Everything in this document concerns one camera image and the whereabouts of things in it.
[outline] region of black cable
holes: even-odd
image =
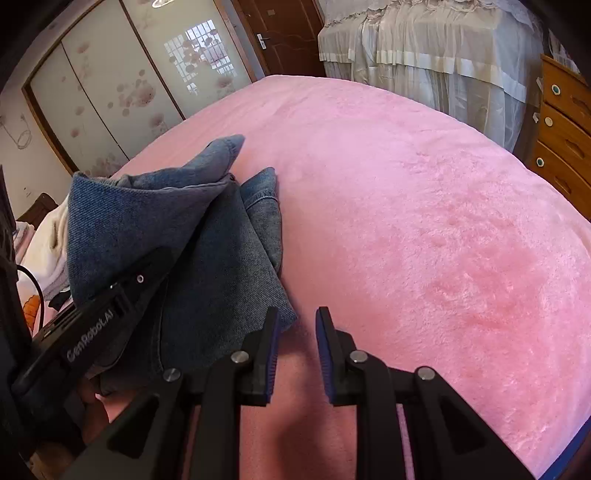
[[[43,292],[41,291],[41,287],[39,286],[39,283],[37,283],[37,280],[35,279],[35,277],[33,276],[33,274],[31,272],[29,272],[22,265],[17,265],[17,270],[20,270],[27,277],[29,277],[31,279],[31,281],[33,282],[33,285],[35,285],[35,288],[37,289],[37,293],[39,294],[39,298],[41,299],[41,317],[39,318],[39,330],[41,330],[43,328],[43,320],[45,319],[45,302],[43,301]]]

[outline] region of blue fabric edge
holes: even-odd
[[[556,480],[564,473],[574,454],[581,448],[587,435],[591,432],[591,417],[578,431],[577,435],[570,441],[564,452],[554,461],[552,465],[546,470],[545,474],[540,477],[540,480]]]

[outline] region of brown wooden door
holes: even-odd
[[[242,21],[252,30],[251,42],[271,74],[326,76],[318,54],[322,21],[314,0],[235,0],[233,3]],[[259,35],[265,49],[258,41]]]

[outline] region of brown headboard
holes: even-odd
[[[57,208],[57,203],[47,194],[42,193],[39,198],[35,200],[35,203],[19,218],[19,222],[30,223],[35,227],[35,230],[39,228],[39,224],[43,221],[45,216]]]

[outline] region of white wall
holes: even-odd
[[[4,169],[8,197],[15,217],[19,217],[42,193],[61,203],[70,189],[72,177],[45,140],[22,94],[22,86],[59,36],[96,0],[74,0],[61,15],[31,44],[6,86],[0,93],[0,116],[15,138],[25,130],[23,114],[31,129],[31,143],[19,150],[0,128],[0,163]]]

